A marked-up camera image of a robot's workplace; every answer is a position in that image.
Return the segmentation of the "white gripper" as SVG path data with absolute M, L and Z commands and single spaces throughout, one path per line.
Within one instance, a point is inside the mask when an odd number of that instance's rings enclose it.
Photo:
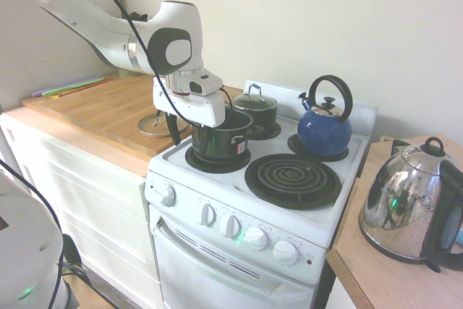
M 179 113 L 169 103 L 160 82 L 154 77 L 153 104 L 158 109 L 156 111 L 155 126 L 158 125 L 158 118 L 162 111 L 166 112 L 166 123 L 174 145 L 179 145 L 181 142 L 177 116 L 182 115 L 190 122 L 196 122 L 207 127 L 217 127 L 225 121 L 225 101 L 220 91 L 214 91 L 207 96 L 191 93 L 189 98 L 180 98 L 173 94 L 168 94 L 168 97 L 170 97 Z

